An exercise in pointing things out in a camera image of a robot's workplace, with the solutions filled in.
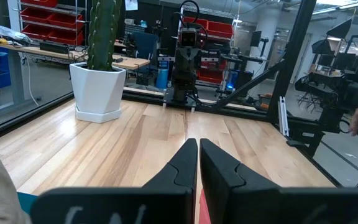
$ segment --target red storage bin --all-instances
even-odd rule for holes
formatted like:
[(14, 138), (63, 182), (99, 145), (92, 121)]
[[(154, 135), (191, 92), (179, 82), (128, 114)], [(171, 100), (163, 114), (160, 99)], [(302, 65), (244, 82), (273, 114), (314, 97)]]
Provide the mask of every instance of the red storage bin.
[[(77, 19), (82, 21), (83, 16), (78, 15)], [(76, 25), (75, 16), (60, 14), (60, 13), (53, 13), (52, 15), (49, 16), (47, 20), (52, 25), (67, 27), (72, 29), (75, 29), (75, 27), (77, 27), (78, 30), (80, 30), (84, 26), (82, 22), (79, 22), (78, 25)]]
[(84, 35), (82, 34), (82, 31), (77, 35), (72, 31), (54, 30), (49, 34), (49, 40), (63, 44), (81, 45), (82, 41), (84, 41)]
[(31, 38), (48, 40), (48, 36), (51, 31), (52, 30), (48, 27), (40, 27), (37, 25), (29, 24), (22, 30), (22, 33), (28, 35)]
[(57, 0), (21, 0), (21, 2), (45, 7), (56, 7), (57, 5)]
[(223, 72), (221, 71), (209, 71), (208, 69), (197, 70), (197, 77), (201, 81), (220, 84), (223, 80)]
[(233, 36), (233, 27), (231, 24), (209, 21), (208, 34), (231, 39)]
[(41, 9), (34, 9), (28, 7), (24, 9), (20, 13), (20, 15), (22, 16), (23, 20), (47, 24), (48, 23), (47, 19), (50, 15), (52, 15), (52, 13)]
[[(184, 17), (183, 22), (193, 22), (194, 18), (192, 17)], [(208, 29), (208, 20), (205, 19), (197, 19), (196, 24), (202, 25), (205, 29)]]

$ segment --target red object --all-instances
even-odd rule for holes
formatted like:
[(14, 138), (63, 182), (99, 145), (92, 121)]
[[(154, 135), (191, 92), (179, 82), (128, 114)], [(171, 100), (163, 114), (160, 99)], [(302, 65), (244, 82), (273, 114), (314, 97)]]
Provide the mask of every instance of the red object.
[(209, 218), (208, 206), (205, 200), (204, 189), (201, 190), (200, 217), (198, 219), (198, 224), (211, 224), (211, 219)]
[[(193, 21), (194, 21), (194, 18), (192, 18), (192, 17), (184, 17), (183, 18), (183, 22), (193, 22)], [(197, 21), (195, 23), (202, 25), (205, 29), (208, 29), (208, 20), (197, 19)]]
[(223, 80), (222, 71), (209, 71), (208, 69), (197, 70), (198, 80), (220, 84)]
[(45, 7), (56, 7), (57, 5), (57, 0), (21, 0), (21, 2)]
[(26, 8), (20, 13), (20, 15), (23, 20), (47, 24), (47, 18), (52, 15), (52, 13), (41, 9)]
[(52, 30), (48, 27), (39, 27), (37, 25), (29, 24), (22, 30), (22, 33), (32, 38), (48, 40), (51, 31)]
[(209, 21), (208, 34), (231, 39), (233, 36), (233, 27), (231, 24)]
[(84, 35), (82, 34), (82, 31), (77, 35), (72, 31), (54, 30), (49, 34), (49, 40), (63, 44), (81, 45), (82, 41), (84, 41)]
[[(82, 21), (83, 16), (78, 15), (77, 20)], [(78, 25), (76, 25), (77, 21), (75, 19), (75, 16), (66, 15), (66, 14), (59, 14), (59, 13), (53, 13), (48, 17), (48, 22), (52, 25), (61, 26), (61, 27), (67, 27), (75, 29), (75, 27), (80, 30), (84, 24), (82, 22), (79, 22)]]

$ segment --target white pot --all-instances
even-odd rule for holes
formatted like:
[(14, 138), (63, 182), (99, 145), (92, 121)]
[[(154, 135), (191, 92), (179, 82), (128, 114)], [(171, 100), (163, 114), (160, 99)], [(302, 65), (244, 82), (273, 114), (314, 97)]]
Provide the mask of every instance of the white pot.
[(103, 123), (120, 117), (126, 70), (113, 69), (115, 72), (89, 70), (85, 62), (70, 65), (77, 119)]

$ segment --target concrete floor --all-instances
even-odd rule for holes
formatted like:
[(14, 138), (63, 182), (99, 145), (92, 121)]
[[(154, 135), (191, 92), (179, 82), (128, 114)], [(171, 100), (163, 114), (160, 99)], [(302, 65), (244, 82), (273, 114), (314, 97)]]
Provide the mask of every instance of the concrete floor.
[[(32, 90), (34, 94), (43, 94), (40, 104), (47, 103), (58, 98), (66, 93), (72, 91), (71, 81), (68, 77), (67, 66), (51, 65), (49, 63), (30, 63), (32, 71)], [(27, 66), (22, 67), (23, 74), (27, 78)], [(272, 93), (274, 82), (266, 80), (262, 82), (257, 88), (249, 92), (252, 96), (257, 96), (259, 93)], [(198, 86), (201, 98), (207, 100), (216, 100), (214, 96), (215, 89)], [(298, 99), (303, 95), (290, 85), (286, 100), (287, 110), (294, 116), (318, 119), (322, 109), (318, 106), (311, 111), (311, 107), (307, 108), (307, 103), (302, 103), (298, 106)], [(5, 87), (0, 93), (0, 105), (12, 101), (11, 87)], [(33, 108), (35, 104), (23, 107), (14, 113), (0, 115), (0, 123), (14, 118), (22, 113), (25, 113)], [(317, 161), (324, 169), (326, 169), (335, 179), (342, 185), (347, 187), (354, 187), (358, 183), (358, 137), (350, 137), (350, 134), (333, 134), (326, 133), (323, 142), (320, 144), (315, 156)]]

